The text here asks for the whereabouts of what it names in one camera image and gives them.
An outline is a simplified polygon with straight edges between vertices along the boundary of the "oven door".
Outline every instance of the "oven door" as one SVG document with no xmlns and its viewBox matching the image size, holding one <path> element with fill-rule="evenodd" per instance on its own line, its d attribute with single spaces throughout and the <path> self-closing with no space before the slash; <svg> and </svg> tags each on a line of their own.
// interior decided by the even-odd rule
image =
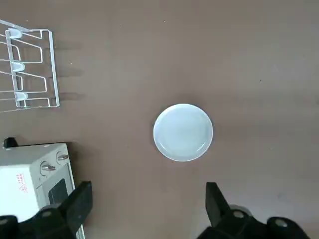
<svg viewBox="0 0 319 239">
<path fill-rule="evenodd" d="M 48 205 L 60 205 L 73 191 L 72 175 L 70 175 L 69 163 L 48 178 L 37 188 L 40 208 Z"/>
</svg>

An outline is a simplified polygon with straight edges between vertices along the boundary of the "warning label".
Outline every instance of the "warning label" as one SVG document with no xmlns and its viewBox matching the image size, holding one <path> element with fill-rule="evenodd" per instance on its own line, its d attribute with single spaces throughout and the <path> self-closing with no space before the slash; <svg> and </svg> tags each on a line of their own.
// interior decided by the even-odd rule
<svg viewBox="0 0 319 239">
<path fill-rule="evenodd" d="M 21 191 L 24 191 L 25 193 L 28 193 L 28 189 L 27 189 L 27 187 L 26 187 L 26 184 L 25 184 L 25 181 L 24 181 L 24 176 L 23 176 L 23 174 L 17 174 L 16 175 L 16 178 L 17 178 L 17 180 L 18 180 L 18 184 L 20 185 L 20 190 Z"/>
</svg>

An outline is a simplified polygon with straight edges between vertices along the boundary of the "white plate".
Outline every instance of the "white plate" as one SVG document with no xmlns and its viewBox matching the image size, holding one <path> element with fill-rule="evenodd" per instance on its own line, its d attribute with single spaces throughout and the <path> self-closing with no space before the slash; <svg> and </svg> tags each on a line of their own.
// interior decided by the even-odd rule
<svg viewBox="0 0 319 239">
<path fill-rule="evenodd" d="M 202 109 L 178 104 L 159 115 L 153 136 L 164 156 L 186 162 L 199 158 L 207 151 L 213 139 L 213 124 Z"/>
</svg>

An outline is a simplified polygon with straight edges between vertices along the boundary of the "wire rack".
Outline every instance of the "wire rack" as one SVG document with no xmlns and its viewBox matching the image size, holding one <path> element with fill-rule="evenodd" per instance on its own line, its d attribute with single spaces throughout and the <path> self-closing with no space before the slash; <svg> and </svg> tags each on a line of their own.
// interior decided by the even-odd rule
<svg viewBox="0 0 319 239">
<path fill-rule="evenodd" d="M 2 90 L 0 91 L 0 113 L 59 107 L 52 32 L 48 29 L 27 29 L 4 20 L 0 20 L 0 24 L 4 26 L 4 34 L 0 32 L 0 45 L 7 47 L 7 56 L 3 59 L 0 56 L 0 63 L 9 64 L 7 70 L 3 70 L 0 66 L 0 90 Z M 48 42 L 48 46 L 44 48 L 41 45 L 42 41 Z M 24 48 L 32 48 L 33 51 L 39 52 L 38 59 L 22 59 L 21 50 Z M 49 64 L 43 60 L 44 50 L 49 52 Z M 28 70 L 31 65 L 42 68 L 42 64 L 49 65 L 49 76 Z M 28 87 L 26 87 L 26 78 L 32 79 L 29 80 Z M 1 84 L 8 84 L 8 81 L 10 89 L 3 90 Z M 32 81 L 40 83 L 41 87 L 32 88 Z"/>
</svg>

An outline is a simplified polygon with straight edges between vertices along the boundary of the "dish rack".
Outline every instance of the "dish rack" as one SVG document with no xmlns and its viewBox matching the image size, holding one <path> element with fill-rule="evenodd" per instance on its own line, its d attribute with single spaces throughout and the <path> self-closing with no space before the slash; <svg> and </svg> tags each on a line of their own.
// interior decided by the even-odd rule
<svg viewBox="0 0 319 239">
<path fill-rule="evenodd" d="M 7 64 L 7 70 L 0 65 L 0 113 L 59 107 L 52 32 L 48 29 L 27 29 L 4 20 L 0 20 L 0 25 L 4 27 L 4 34 L 0 32 L 0 45 L 7 46 L 7 56 L 3 59 L 0 56 L 0 63 Z M 25 49 L 36 52 L 38 59 L 23 59 L 22 51 L 25 52 Z M 46 62 L 44 52 L 50 54 Z M 46 73 L 32 71 L 43 67 L 48 69 Z M 9 86 L 4 90 L 2 85 L 5 84 Z"/>
</svg>

